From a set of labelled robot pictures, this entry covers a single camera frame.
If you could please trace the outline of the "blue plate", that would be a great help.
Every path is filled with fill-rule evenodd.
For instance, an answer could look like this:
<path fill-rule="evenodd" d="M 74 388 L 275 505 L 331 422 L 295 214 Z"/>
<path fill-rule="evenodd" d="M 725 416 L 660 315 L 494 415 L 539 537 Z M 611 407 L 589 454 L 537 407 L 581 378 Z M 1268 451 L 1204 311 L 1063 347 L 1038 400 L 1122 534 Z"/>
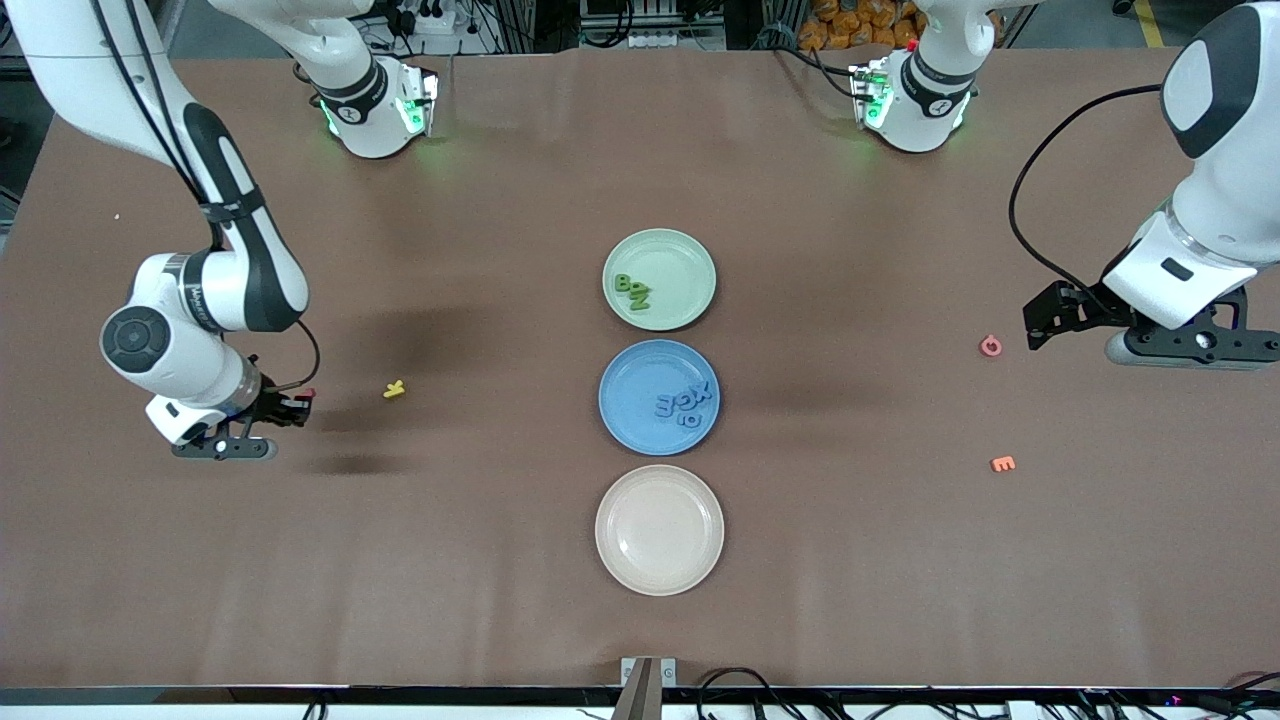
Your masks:
<path fill-rule="evenodd" d="M 716 397 L 692 411 L 701 415 L 699 428 L 655 415 L 659 395 L 678 395 L 689 386 L 709 380 Z M 714 429 L 723 404 L 719 378 L 710 363 L 694 347 L 673 340 L 646 340 L 617 354 L 603 372 L 598 389 L 602 421 L 623 447 L 650 457 L 669 457 L 699 446 Z"/>

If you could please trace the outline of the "orange items pile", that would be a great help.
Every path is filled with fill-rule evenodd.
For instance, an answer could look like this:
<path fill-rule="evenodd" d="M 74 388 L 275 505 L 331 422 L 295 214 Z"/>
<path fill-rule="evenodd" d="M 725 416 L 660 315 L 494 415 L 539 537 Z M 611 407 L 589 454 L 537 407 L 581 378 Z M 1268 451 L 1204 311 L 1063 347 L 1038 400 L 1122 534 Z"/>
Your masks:
<path fill-rule="evenodd" d="M 913 0 L 812 0 L 796 42 L 803 53 L 870 44 L 905 49 L 927 24 L 928 15 Z"/>

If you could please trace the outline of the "beige plate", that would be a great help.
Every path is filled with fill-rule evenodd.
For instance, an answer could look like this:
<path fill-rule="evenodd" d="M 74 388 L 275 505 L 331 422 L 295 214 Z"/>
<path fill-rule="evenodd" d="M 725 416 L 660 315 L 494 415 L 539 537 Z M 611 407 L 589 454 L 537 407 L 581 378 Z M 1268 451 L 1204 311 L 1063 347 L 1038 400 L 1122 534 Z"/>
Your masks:
<path fill-rule="evenodd" d="M 604 493 L 594 541 L 604 569 L 622 587 L 672 597 L 712 574 L 726 530 L 721 502 L 699 475 L 650 464 L 623 474 Z"/>

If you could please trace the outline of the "green plate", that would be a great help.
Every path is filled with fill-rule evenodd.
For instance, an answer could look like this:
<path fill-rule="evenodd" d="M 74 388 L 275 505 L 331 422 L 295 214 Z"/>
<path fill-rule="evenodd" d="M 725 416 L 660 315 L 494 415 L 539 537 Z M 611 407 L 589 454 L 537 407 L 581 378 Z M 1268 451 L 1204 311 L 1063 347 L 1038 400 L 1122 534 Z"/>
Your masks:
<path fill-rule="evenodd" d="M 650 288 L 650 307 L 634 313 L 627 293 L 616 292 L 613 279 L 627 274 Z M 681 231 L 653 228 L 621 240 L 608 254 L 602 288 L 608 306 L 623 322 L 641 331 L 680 331 L 712 305 L 718 286 L 709 251 Z"/>

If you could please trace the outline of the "white power strip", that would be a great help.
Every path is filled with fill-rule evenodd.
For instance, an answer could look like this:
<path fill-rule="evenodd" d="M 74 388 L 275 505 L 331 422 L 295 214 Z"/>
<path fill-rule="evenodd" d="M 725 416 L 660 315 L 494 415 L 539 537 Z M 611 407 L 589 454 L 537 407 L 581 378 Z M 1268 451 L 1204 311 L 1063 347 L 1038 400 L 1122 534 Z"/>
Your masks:
<path fill-rule="evenodd" d="M 463 15 L 457 0 L 378 0 L 380 14 L 394 37 L 453 35 Z"/>

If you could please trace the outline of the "background equipment box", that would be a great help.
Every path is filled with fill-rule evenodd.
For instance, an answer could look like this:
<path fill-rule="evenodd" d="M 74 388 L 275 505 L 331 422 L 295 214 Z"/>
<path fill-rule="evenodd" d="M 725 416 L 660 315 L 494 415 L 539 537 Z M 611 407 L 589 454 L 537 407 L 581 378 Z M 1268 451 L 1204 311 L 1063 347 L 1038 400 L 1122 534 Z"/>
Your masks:
<path fill-rule="evenodd" d="M 708 49 L 724 40 L 724 0 L 575 0 L 579 40 L 596 49 Z"/>

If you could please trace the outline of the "metal mount bracket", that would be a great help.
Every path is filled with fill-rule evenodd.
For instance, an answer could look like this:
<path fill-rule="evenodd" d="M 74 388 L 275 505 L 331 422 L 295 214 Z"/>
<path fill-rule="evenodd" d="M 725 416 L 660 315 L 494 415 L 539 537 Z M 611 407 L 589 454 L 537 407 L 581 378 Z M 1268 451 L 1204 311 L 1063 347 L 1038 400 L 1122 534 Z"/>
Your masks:
<path fill-rule="evenodd" d="M 663 693 L 677 685 L 676 659 L 623 657 L 620 665 L 623 687 L 611 720 L 663 720 Z"/>

